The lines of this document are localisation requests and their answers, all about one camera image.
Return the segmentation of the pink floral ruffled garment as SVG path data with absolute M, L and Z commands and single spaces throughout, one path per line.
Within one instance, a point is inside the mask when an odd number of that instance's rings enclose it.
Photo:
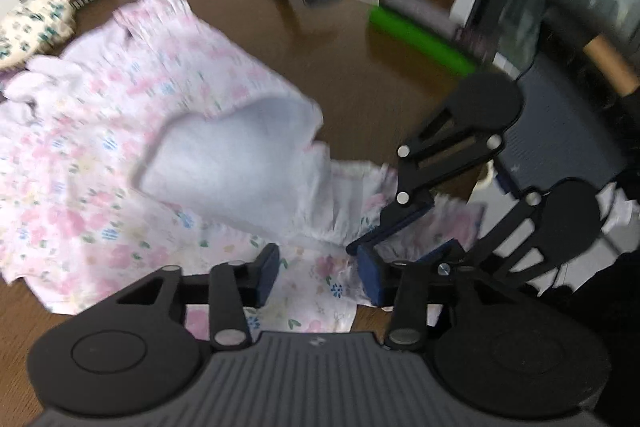
M 319 105 L 186 0 L 139 0 L 10 77 L 1 106 L 1 275 L 76 314 L 165 265 L 280 247 L 266 329 L 340 333 L 366 301 L 346 246 L 393 168 L 337 161 Z

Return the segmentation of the cream green-flower garment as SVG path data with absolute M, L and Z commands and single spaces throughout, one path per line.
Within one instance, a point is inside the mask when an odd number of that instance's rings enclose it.
M 1 20 L 1 69 L 23 66 L 64 43 L 75 29 L 70 0 L 21 0 Z

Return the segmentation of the green stand base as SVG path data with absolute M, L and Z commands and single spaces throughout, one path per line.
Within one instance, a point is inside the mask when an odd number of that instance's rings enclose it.
M 370 11 L 369 25 L 429 57 L 449 72 L 469 75 L 480 67 L 477 61 L 455 49 L 452 44 L 446 43 L 442 37 L 380 6 Z

